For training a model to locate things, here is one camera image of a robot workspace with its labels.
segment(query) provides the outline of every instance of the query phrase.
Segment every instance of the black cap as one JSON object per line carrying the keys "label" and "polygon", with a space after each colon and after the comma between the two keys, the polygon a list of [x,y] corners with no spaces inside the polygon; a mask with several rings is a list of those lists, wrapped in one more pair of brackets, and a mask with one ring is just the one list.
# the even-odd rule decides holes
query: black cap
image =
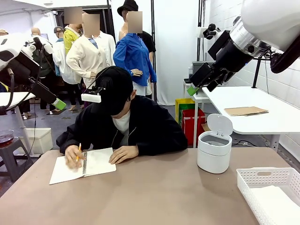
{"label": "black cap", "polygon": [[126,101],[130,100],[133,91],[131,75],[120,67],[109,67],[96,80],[97,87],[105,90],[101,93],[101,105],[111,115],[118,115],[124,108]]}
{"label": "black cap", "polygon": [[118,8],[118,13],[120,16],[122,16],[122,11],[127,10],[128,12],[130,11],[139,11],[139,6],[135,2],[135,0],[125,0],[123,6]]}

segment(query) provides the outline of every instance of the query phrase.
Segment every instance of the spiral binding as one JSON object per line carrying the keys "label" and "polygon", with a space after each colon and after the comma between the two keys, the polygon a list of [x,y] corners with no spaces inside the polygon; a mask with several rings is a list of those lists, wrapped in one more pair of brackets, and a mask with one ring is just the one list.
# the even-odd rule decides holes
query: spiral binding
{"label": "spiral binding", "polygon": [[84,152],[83,153],[83,156],[84,156],[84,158],[85,158],[85,160],[84,160],[84,162],[83,162],[83,171],[82,171],[82,173],[83,173],[83,175],[85,175],[85,173],[86,173],[86,163],[87,163],[87,161],[88,161],[88,153],[87,152]]}

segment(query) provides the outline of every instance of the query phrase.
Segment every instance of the white paper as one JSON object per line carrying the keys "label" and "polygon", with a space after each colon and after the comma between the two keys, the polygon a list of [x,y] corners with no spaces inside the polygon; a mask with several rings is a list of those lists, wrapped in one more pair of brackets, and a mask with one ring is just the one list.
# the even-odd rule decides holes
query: white paper
{"label": "white paper", "polygon": [[300,207],[281,188],[268,186],[251,191],[277,225],[300,224]]}
{"label": "white paper", "polygon": [[83,176],[88,177],[116,171],[116,165],[109,163],[109,158],[112,153],[112,148],[88,151],[85,174],[83,174],[83,167],[78,169],[69,169],[66,165],[65,157],[58,157],[56,159],[49,184],[57,184],[69,180],[75,180]]}
{"label": "white paper", "polygon": [[66,165],[65,157],[57,157],[49,184],[57,184],[83,177],[83,168],[70,169]]}
{"label": "white paper", "polygon": [[103,174],[116,171],[116,165],[109,163],[109,158],[113,153],[112,148],[88,151],[86,176]]}

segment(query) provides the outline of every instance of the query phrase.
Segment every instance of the white plastic basket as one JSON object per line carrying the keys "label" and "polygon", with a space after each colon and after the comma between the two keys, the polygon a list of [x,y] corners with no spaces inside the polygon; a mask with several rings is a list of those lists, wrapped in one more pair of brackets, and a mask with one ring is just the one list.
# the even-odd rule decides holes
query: white plastic basket
{"label": "white plastic basket", "polygon": [[[26,128],[26,131],[29,137],[30,147],[32,146],[34,140],[32,151],[35,154],[43,154],[53,148],[51,128],[35,128],[35,133],[34,128]],[[19,138],[26,146],[24,138]],[[24,153],[24,151],[21,148],[18,150],[20,153]]]}
{"label": "white plastic basket", "polygon": [[300,206],[300,174],[295,169],[259,167],[236,171],[238,188],[260,225],[276,225],[276,223],[265,213],[251,188],[264,188],[270,185],[280,187]]}

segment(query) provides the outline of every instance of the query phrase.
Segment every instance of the white desk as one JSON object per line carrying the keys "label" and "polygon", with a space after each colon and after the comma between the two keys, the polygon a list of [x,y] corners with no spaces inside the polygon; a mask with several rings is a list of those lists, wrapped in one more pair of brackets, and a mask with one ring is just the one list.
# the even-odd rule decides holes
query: white desk
{"label": "white desk", "polygon": [[[27,93],[28,92],[14,92],[13,101],[11,102],[9,109],[16,106],[27,95]],[[6,106],[9,102],[9,97],[10,97],[10,93],[0,93],[0,106]],[[31,99],[31,98],[34,98],[34,97],[35,96],[33,94],[29,94],[25,98],[25,100],[28,100],[28,99]],[[20,125],[20,128],[21,128],[23,136],[24,136],[25,148],[29,153],[31,145],[30,145],[30,142],[29,142],[29,137],[28,137],[26,127],[24,125],[19,107],[15,108],[15,113],[16,113],[18,123]],[[30,156],[31,157],[39,157],[40,155],[39,154],[36,155],[36,154],[34,154],[33,151],[31,151]]]}
{"label": "white desk", "polygon": [[[270,147],[277,151],[280,135],[300,133],[300,110],[257,88],[203,88],[220,114],[228,117],[234,132],[243,135],[272,135]],[[256,106],[269,113],[254,116],[230,116],[226,108]]]}
{"label": "white desk", "polygon": [[[210,103],[210,99],[207,96],[197,96],[194,94],[192,99],[195,101],[195,118],[198,118],[198,105],[201,104],[201,110],[204,112],[204,104]],[[193,148],[197,148],[196,141],[197,141],[197,123],[198,120],[194,119],[194,143]]]}
{"label": "white desk", "polygon": [[[191,87],[191,83],[185,83],[183,81],[183,98],[186,97],[186,91],[189,87]],[[198,106],[199,103],[201,104],[201,110],[204,112],[204,104],[205,103],[210,103],[210,99],[207,96],[197,96],[197,94],[194,94],[193,96],[189,96],[195,101],[195,117],[194,117],[194,143],[193,143],[193,148],[196,148],[196,141],[197,141],[197,123],[198,120],[195,120],[195,118],[198,118]]]}

